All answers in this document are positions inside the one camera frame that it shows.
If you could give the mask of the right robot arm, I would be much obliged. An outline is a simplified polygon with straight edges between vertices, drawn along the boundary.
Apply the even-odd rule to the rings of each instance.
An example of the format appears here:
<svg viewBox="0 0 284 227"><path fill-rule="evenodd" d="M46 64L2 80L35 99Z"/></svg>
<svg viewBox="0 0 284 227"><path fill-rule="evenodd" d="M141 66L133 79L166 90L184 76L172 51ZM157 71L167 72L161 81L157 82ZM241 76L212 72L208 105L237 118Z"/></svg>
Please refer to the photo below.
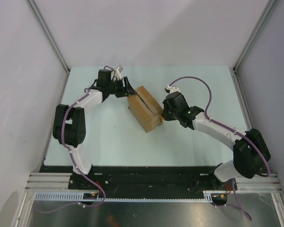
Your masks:
<svg viewBox="0 0 284 227"><path fill-rule="evenodd" d="M231 161L219 164L211 172L209 185L213 189L221 189L232 178L243 176L251 179L261 175L262 168L266 169L266 177L270 175L268 161L271 155L259 130L240 130L211 119L202 108L189 106L178 91L168 94L163 106L162 117L165 121L179 121L184 128L203 132L233 152Z"/></svg>

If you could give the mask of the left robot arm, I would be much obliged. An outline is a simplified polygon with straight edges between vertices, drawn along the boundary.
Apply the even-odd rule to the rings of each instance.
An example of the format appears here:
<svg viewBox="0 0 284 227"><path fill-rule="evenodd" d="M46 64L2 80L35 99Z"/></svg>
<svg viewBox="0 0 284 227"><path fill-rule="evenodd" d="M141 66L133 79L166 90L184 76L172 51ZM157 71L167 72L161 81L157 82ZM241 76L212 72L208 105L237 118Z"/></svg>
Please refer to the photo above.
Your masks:
<svg viewBox="0 0 284 227"><path fill-rule="evenodd" d="M84 89L84 95L71 105L59 104L55 110L53 137L69 150L73 171L81 174L79 184L90 189L95 177L89 174L92 162L82 145L86 137L85 114L103 103L110 95L117 98L134 96L137 92L131 86L128 77L123 77L121 65L111 68L105 66L98 71L98 78Z"/></svg>

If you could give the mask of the brown cardboard express box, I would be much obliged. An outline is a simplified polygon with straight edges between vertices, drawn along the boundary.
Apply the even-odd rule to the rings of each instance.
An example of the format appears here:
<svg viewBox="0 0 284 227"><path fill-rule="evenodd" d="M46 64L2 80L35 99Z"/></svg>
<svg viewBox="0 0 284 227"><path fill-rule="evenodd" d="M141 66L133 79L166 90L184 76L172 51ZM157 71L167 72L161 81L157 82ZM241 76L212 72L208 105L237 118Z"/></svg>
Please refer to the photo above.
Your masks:
<svg viewBox="0 0 284 227"><path fill-rule="evenodd" d="M136 90L137 95L128 96L128 108L146 133L160 126L163 109L157 100L144 87Z"/></svg>

